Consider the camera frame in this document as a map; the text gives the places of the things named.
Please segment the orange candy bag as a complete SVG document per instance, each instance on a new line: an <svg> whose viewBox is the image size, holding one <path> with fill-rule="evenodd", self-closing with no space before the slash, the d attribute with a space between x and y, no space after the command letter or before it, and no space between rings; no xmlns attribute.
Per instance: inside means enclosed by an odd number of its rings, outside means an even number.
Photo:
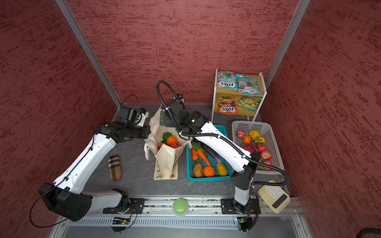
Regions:
<svg viewBox="0 0 381 238"><path fill-rule="evenodd" d="M233 96L217 96L218 112L225 115L237 115L239 113Z"/></svg>

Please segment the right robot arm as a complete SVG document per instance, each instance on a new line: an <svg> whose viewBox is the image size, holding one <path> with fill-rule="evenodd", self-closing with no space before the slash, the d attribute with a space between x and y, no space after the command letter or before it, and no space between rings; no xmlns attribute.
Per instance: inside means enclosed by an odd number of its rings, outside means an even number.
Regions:
<svg viewBox="0 0 381 238"><path fill-rule="evenodd" d="M252 185L283 186L291 182L291 177L284 170L260 162L258 152L251 153L236 145L202 113L198 111L188 113L182 95L177 94L167 82L158 81L156 92L162 104L161 109L172 121L181 138L197 139L217 152L232 166L235 171L231 176L232 184L235 186L233 204L237 213L245 214L249 210L248 202L251 198ZM253 181L257 166L264 166L281 173L284 181L279 183Z"/></svg>

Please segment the orange pumpkin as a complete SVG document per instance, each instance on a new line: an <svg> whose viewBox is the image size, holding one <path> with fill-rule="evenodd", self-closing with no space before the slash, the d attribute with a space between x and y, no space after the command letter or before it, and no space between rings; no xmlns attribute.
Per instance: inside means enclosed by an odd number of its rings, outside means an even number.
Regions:
<svg viewBox="0 0 381 238"><path fill-rule="evenodd" d="M175 137L175 136L170 136L170 137L168 137L167 140L166 140L166 144L167 144L168 146L170 146L172 143L175 143L175 142L178 142L178 139L177 139L177 137Z"/></svg>

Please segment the cream canvas grocery bag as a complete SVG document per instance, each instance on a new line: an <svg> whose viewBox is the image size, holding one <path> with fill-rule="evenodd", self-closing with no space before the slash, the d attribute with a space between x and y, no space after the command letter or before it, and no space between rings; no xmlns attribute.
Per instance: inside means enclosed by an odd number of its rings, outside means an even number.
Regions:
<svg viewBox="0 0 381 238"><path fill-rule="evenodd" d="M158 109L149 121L151 133L148 139L145 140L145 157L148 160L150 153L155 157L154 180L175 180L178 179L179 158L186 147L191 148L191 141L180 138L175 128L161 126L161 112L162 110ZM173 136L177 137L181 147L174 149L168 146L166 140L162 138L166 132L170 132ZM165 143L165 145L158 150L157 147L160 143Z"/></svg>

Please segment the orange fruit white basket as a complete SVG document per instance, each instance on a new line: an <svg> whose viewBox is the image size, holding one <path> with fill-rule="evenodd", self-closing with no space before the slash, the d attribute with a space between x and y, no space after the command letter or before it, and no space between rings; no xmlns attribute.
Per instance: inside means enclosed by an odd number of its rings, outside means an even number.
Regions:
<svg viewBox="0 0 381 238"><path fill-rule="evenodd" d="M251 144L251 137L249 135L244 135L243 136L243 143L244 144Z"/></svg>

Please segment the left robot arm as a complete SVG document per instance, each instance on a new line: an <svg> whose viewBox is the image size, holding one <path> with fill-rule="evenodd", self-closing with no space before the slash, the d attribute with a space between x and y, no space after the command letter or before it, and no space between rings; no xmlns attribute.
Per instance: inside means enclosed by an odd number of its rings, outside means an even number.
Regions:
<svg viewBox="0 0 381 238"><path fill-rule="evenodd" d="M133 139L147 139L150 127L145 124L148 111L121 105L115 120L96 127L92 139L75 161L53 183L43 183L39 199L53 213L66 220L78 221L87 213L104 208L129 208L128 194L120 189L84 194L84 187L103 158L117 144Z"/></svg>

